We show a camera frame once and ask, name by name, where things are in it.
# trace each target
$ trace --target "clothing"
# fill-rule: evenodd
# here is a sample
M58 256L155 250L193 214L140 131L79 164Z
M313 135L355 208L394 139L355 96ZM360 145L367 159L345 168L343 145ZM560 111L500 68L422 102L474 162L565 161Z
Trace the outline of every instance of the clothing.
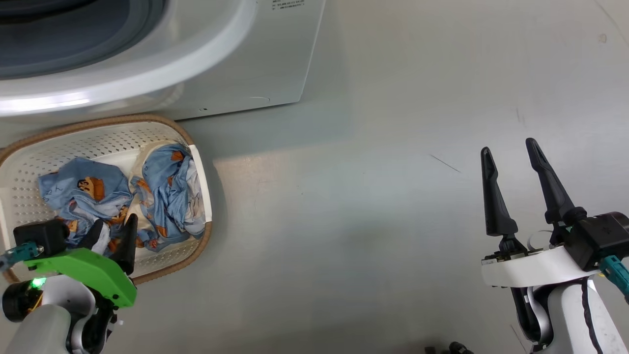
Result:
M190 235L203 235L205 215L198 174L183 146L154 149L142 164L142 177L132 177L131 185L139 195L142 214L152 225L138 230L138 246L158 252Z
M98 219L106 221L111 239L120 236L133 196L118 167L77 157L59 171L39 177L38 182L43 201L57 210L70 229L66 241L70 248L81 242ZM102 254L107 242L99 239L92 250Z

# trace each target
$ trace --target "robotic arm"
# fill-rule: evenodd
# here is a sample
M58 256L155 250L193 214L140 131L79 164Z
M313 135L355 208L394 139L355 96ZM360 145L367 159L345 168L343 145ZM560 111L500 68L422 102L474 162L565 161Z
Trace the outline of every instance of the robotic arm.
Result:
M629 219L618 212L588 217L575 207L535 139L526 140L553 225L550 249L528 249L498 187L489 148L481 151L486 231L502 236L499 251L481 262L483 280L510 288L532 353L627 353L590 277L602 273L629 299Z
M97 221L87 242L96 242L103 227ZM125 236L110 258L88 248L66 251L67 227L59 220L29 224L14 231L16 244L0 258L8 269L24 261L30 270L55 272L11 284L2 297L4 315L21 323L6 354L96 354L118 322L115 311L133 305L136 288L133 273L137 216L125 224Z

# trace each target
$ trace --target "basket rim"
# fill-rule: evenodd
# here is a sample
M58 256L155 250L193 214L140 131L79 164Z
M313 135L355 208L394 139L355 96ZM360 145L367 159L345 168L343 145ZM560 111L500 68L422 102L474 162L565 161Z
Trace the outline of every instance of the basket rim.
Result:
M0 151L0 166L7 160L7 158L9 158L9 156L13 155L16 151L23 149L25 147L28 147L30 145L33 145L33 144L37 144L44 140L53 139L53 138L60 137L63 135L76 133L82 130L88 130L92 128L101 128L101 127L108 127L111 125L120 125L120 124L128 124L128 123L143 123L143 122L164 124L174 129L177 133L179 133L188 145L194 145L194 141L192 141L192 138L190 137L190 135L179 124L175 123L175 121L173 120L170 120L168 118L164 118L158 115L146 114L146 113L136 114L136 115L123 115L123 116L118 116L118 117L102 118L102 119L97 119L97 120L90 120L87 122L66 125L64 127L48 130L46 132L33 135L32 137L28 137L28 138L16 141L8 145L4 149L2 149L2 151ZM186 259L180 262L177 262L173 265L169 265L165 268L155 270L150 273L140 275L138 277L133 277L132 278L133 283L135 285L139 285L139 284L148 282L149 280L154 280L154 279L163 277L164 275L174 273L178 270L181 270L187 267L193 261L195 261L199 257L199 255L201 255L201 252L203 252L203 250L208 244L211 233L212 233L212 222L210 221L205 224L205 231L203 233L203 236L201 237L201 239L199 239L197 248L192 252L190 256L188 256ZM15 272L13 271L13 269L9 269L3 272L3 277L9 283L18 283L21 281L18 278L18 276L15 275Z

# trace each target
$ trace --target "cable connector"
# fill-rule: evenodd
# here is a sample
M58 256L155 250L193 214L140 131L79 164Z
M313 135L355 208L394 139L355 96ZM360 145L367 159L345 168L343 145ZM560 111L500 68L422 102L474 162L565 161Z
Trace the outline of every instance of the cable connector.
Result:
M42 246L37 246L34 242L27 242L20 246L8 249L0 254L0 271L11 269L16 263L32 260L43 252Z
M607 256L601 260L599 265L601 273L611 281L625 297L629 304L629 271L616 256Z

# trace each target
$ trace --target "green led light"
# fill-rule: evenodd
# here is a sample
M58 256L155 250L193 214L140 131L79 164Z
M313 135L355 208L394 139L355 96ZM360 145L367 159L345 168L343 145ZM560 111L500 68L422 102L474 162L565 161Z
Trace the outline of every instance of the green led light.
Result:
M33 280L31 280L31 286L33 288L41 288L42 285L46 282L46 278L35 278Z

